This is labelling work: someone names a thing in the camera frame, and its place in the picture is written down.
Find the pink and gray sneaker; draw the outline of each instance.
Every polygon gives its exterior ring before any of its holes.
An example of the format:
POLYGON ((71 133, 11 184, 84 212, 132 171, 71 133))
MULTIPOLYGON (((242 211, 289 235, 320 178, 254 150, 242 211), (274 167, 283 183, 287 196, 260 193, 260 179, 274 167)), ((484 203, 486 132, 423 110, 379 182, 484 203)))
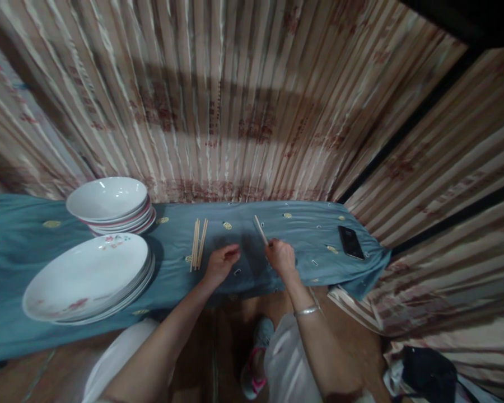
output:
POLYGON ((266 384, 266 379, 255 379, 252 375, 254 356, 267 349, 274 334, 274 325, 267 317, 262 317, 254 330, 254 347, 241 371, 241 389, 248 400, 254 400, 266 384))

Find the person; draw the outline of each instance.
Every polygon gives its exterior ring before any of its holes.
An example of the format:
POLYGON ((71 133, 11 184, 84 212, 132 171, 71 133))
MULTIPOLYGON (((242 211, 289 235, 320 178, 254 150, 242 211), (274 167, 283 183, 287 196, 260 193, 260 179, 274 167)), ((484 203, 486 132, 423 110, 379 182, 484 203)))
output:
MULTIPOLYGON (((282 317, 276 331, 268 318, 259 321, 254 347, 241 371, 244 395, 253 400, 268 383, 271 402, 373 402, 371 395, 362 389, 363 379, 349 352, 351 347, 336 342, 319 307, 302 284, 291 245, 272 239, 265 247, 265 254, 282 278, 295 314, 282 317)), ((121 350, 118 340, 107 350, 90 375, 85 401, 87 395, 94 396, 97 387, 98 403, 167 399, 173 368, 196 320, 240 256, 238 245, 213 252, 204 278, 160 325, 140 322, 125 330, 118 339, 124 337, 121 344, 127 345, 129 351, 117 354, 121 350), (138 329, 129 332, 135 326, 138 329), (114 371, 110 376, 113 378, 104 381, 109 378, 109 371, 114 371)))

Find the white pants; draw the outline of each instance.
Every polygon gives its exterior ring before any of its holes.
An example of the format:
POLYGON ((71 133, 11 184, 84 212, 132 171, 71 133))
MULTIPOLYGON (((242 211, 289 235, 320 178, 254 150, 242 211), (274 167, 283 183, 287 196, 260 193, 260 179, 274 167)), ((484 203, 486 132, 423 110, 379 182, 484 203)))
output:
MULTIPOLYGON (((91 371, 84 389, 83 403, 96 401, 112 378, 158 325, 159 323, 146 319, 129 327, 114 340, 91 371)), ((270 402, 322 401, 293 314, 287 313, 280 320, 263 361, 270 402)), ((373 398, 362 400, 362 403, 365 401, 373 402, 373 398)))

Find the stack of plates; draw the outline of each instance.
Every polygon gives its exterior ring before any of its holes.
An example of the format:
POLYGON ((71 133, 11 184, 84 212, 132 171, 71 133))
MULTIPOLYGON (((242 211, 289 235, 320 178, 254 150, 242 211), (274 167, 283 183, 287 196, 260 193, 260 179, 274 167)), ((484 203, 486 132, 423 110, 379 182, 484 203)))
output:
POLYGON ((30 282, 24 313, 37 321, 77 326, 112 316, 147 288, 155 256, 130 233, 81 243, 51 261, 30 282))
POLYGON ((157 216, 143 183, 128 177, 88 182, 67 198, 67 210, 95 235, 146 232, 157 216))

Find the smartphone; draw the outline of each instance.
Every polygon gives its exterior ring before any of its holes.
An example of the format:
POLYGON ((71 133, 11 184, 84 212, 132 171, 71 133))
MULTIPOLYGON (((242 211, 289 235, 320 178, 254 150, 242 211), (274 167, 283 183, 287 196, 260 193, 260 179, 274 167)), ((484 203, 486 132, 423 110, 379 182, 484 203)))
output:
POLYGON ((358 243, 357 233, 350 228, 342 226, 338 226, 338 231, 340 232, 343 250, 346 255, 364 260, 364 254, 360 248, 360 243, 358 243))

